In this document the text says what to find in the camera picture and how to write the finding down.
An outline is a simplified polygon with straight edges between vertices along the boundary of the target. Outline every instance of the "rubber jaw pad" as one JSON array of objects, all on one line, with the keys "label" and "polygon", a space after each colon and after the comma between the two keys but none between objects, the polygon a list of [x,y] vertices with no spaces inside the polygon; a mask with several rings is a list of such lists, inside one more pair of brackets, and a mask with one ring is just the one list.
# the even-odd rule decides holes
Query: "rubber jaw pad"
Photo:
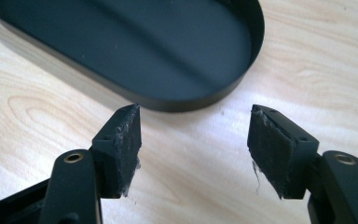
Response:
[{"label": "rubber jaw pad", "polygon": [[318,146],[318,140],[277,110],[253,105],[248,148],[280,198],[304,197],[305,167]]},{"label": "rubber jaw pad", "polygon": [[141,120],[139,105],[120,108],[92,139],[90,151],[96,162],[101,197],[127,196],[139,167]]}]

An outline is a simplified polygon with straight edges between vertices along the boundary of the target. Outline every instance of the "black oval tray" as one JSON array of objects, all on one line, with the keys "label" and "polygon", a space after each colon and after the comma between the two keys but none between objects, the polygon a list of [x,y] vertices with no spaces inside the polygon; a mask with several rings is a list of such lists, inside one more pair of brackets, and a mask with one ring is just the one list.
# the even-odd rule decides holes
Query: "black oval tray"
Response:
[{"label": "black oval tray", "polygon": [[0,0],[0,18],[111,90],[162,111],[229,94],[264,36],[256,0]]}]

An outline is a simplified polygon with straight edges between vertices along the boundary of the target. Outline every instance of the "light wood grain surface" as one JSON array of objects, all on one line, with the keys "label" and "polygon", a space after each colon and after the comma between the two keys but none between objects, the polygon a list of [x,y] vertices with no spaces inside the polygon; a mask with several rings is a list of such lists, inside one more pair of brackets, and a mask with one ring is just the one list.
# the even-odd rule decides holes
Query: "light wood grain surface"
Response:
[{"label": "light wood grain surface", "polygon": [[[142,168],[130,194],[103,200],[104,223],[310,223],[309,194],[258,187],[246,146],[252,104],[280,110],[358,157],[358,0],[261,0],[263,48],[240,86],[207,108],[142,109]],[[0,199],[50,176],[63,152],[88,148],[131,102],[0,22]]]}]

